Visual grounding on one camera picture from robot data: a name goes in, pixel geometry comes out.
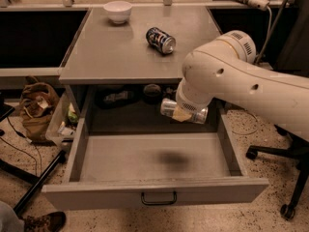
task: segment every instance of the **gray tabletop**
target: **gray tabletop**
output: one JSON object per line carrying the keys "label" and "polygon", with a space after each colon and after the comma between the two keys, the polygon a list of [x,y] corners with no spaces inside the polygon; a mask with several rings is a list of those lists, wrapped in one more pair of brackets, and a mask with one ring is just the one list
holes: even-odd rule
{"label": "gray tabletop", "polygon": [[[176,39],[172,54],[150,47],[146,32],[158,27]],[[128,22],[113,24],[93,8],[62,70],[63,84],[168,83],[183,77],[182,62],[192,49],[219,31],[205,6],[134,6]]]}

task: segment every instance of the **speckled floor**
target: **speckled floor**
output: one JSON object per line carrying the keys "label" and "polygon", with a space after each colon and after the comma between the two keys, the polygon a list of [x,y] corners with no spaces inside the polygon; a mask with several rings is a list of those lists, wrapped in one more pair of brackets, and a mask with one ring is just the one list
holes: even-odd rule
{"label": "speckled floor", "polygon": [[[166,208],[67,211],[68,221],[62,231],[309,231],[309,187],[300,198],[293,220],[281,218],[279,210],[284,203],[289,203],[298,175],[296,161],[260,154],[254,161],[244,155],[250,144],[286,148],[290,144],[288,137],[279,135],[275,127],[259,116],[246,111],[233,109],[228,112],[238,150],[243,155],[248,175],[266,177],[269,187],[249,204],[220,204]],[[18,131],[24,131],[18,116],[11,116],[10,121]],[[37,150],[24,138],[15,135],[8,120],[0,123],[5,131],[3,139],[26,151],[38,162]],[[34,160],[0,140],[0,158],[35,174]],[[55,146],[39,146],[42,155],[42,169],[57,155]],[[60,183],[65,165],[59,165],[48,178],[48,183]],[[0,199],[12,207],[30,187],[23,181],[0,171]],[[24,216],[40,216],[56,209],[37,193],[29,202]]]}

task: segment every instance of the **bag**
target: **bag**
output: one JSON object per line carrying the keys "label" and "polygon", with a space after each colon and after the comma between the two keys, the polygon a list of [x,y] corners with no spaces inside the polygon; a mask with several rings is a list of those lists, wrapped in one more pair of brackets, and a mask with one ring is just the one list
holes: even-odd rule
{"label": "bag", "polygon": [[21,93],[20,117],[26,136],[33,142],[48,142],[45,134],[58,102],[59,96],[49,84],[25,85]]}

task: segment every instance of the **white robotic arm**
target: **white robotic arm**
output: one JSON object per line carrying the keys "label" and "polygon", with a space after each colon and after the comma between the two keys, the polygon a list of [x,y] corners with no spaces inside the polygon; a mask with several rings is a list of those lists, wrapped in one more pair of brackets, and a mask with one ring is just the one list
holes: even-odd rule
{"label": "white robotic arm", "polygon": [[241,31],[194,49],[183,62],[177,104],[192,113],[218,98],[309,141],[309,78],[254,66],[255,56],[253,41]]}

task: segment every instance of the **white bowl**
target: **white bowl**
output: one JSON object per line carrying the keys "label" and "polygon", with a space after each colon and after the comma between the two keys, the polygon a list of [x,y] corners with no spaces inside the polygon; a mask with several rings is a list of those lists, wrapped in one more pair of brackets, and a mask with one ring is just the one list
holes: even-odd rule
{"label": "white bowl", "polygon": [[125,1],[114,1],[103,5],[107,16],[116,24],[125,23],[131,15],[132,4]]}

